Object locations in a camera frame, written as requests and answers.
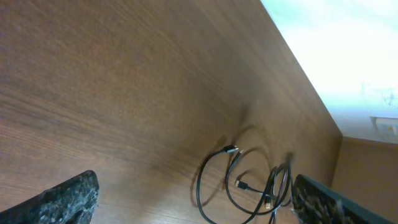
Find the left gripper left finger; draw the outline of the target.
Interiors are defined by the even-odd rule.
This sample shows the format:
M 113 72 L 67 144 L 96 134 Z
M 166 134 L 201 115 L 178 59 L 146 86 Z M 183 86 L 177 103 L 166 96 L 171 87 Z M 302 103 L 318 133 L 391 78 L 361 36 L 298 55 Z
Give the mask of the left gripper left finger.
M 89 224 L 98 205 L 99 182 L 87 170 L 1 212 L 1 224 Z

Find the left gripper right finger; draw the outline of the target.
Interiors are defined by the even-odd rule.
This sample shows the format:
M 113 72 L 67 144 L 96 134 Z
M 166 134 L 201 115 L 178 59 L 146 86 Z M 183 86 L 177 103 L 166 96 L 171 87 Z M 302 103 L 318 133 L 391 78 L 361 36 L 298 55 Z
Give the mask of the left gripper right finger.
M 293 187 L 294 213 L 300 223 L 392 224 L 306 175 L 298 175 Z

